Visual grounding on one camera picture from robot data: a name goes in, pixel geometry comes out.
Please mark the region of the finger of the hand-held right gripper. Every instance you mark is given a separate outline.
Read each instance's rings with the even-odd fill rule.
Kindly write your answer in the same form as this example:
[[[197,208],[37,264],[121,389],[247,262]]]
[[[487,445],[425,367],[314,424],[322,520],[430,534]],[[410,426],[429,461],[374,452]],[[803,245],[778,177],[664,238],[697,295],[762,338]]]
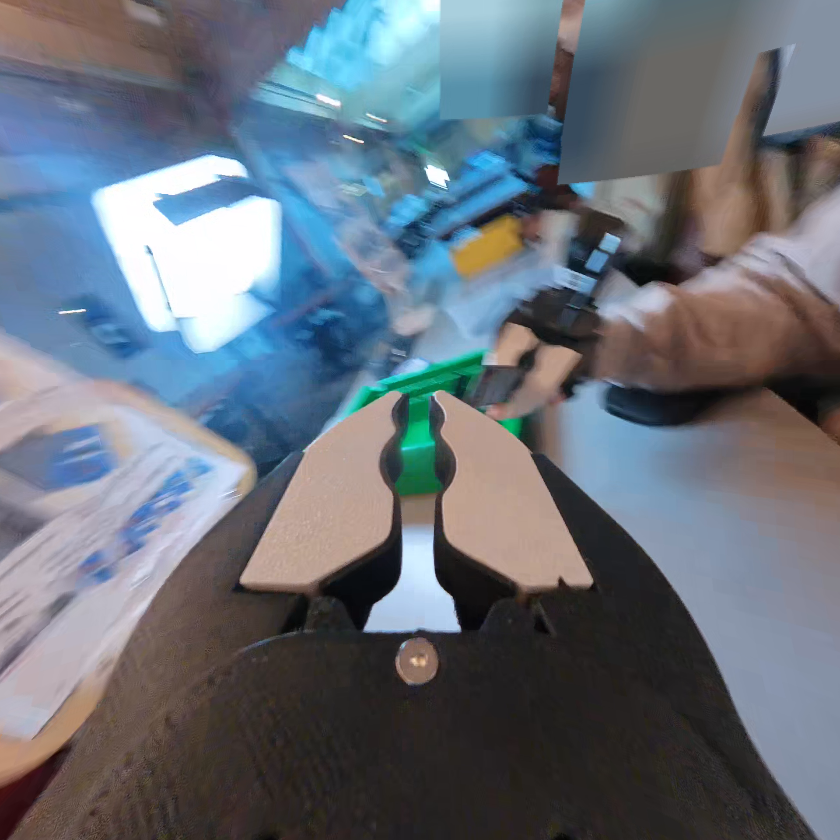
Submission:
[[[562,400],[565,383],[582,361],[583,354],[572,349],[539,346],[532,368],[520,373],[508,396],[487,408],[488,416],[496,421],[527,417]]]
[[[487,352],[487,367],[518,369],[522,359],[535,351],[540,339],[529,327],[515,322],[501,324],[491,349]]]

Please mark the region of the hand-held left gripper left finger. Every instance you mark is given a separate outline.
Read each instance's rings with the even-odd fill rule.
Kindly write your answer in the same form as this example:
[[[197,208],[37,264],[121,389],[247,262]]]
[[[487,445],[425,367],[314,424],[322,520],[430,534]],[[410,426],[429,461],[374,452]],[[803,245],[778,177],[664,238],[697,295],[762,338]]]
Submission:
[[[318,594],[402,535],[403,394],[388,392],[304,451],[239,578],[251,592]]]

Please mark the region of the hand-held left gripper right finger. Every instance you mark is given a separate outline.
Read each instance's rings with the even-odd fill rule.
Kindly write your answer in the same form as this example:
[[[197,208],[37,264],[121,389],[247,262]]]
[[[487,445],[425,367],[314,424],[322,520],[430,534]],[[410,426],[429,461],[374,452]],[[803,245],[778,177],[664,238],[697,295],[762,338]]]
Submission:
[[[444,391],[429,398],[429,426],[445,549],[517,595],[593,586],[592,573],[520,439]]]

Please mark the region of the green plastic bin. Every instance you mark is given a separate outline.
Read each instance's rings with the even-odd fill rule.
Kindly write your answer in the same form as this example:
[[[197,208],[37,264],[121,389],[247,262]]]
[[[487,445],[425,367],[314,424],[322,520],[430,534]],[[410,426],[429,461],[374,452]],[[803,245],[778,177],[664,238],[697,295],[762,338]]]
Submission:
[[[420,371],[395,374],[355,393],[340,417],[360,411],[388,392],[408,395],[408,420],[402,438],[402,474],[396,490],[402,497],[435,494],[440,485],[435,472],[435,441],[429,430],[429,398],[444,391],[466,402],[477,388],[485,351],[475,350]]]

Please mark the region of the person's right forearm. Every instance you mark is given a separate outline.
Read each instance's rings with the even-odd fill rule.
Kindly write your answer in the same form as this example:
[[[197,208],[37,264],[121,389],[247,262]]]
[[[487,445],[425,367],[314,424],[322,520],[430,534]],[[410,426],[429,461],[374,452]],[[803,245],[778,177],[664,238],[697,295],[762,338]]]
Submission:
[[[597,380],[660,393],[838,378],[839,189],[782,234],[605,310]]]

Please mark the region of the yellow folder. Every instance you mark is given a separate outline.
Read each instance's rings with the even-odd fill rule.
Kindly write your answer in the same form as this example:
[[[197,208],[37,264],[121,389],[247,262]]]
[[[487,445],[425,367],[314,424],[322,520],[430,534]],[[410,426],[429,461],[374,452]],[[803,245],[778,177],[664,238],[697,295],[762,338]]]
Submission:
[[[522,221],[507,214],[467,230],[451,245],[449,254],[457,275],[470,279],[504,263],[523,248]]]

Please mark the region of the black pad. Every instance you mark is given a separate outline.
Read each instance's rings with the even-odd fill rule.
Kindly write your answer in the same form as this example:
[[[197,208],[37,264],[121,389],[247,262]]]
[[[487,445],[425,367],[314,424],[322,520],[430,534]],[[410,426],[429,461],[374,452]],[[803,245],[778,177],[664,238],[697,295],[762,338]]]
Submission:
[[[757,386],[680,393],[657,393],[610,385],[604,394],[605,411],[618,419],[645,427],[677,427],[694,423],[712,408]],[[824,382],[803,379],[772,381],[765,390],[776,394],[809,421],[816,423],[820,405],[833,391]]]

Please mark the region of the ceiling light panel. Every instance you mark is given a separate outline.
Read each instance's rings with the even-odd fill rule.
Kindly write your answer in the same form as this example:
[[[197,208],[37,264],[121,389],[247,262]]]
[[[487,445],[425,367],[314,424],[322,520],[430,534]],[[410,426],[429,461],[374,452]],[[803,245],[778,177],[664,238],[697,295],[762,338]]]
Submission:
[[[103,186],[91,204],[150,330],[208,354],[274,313],[282,210],[242,162],[205,154]]]

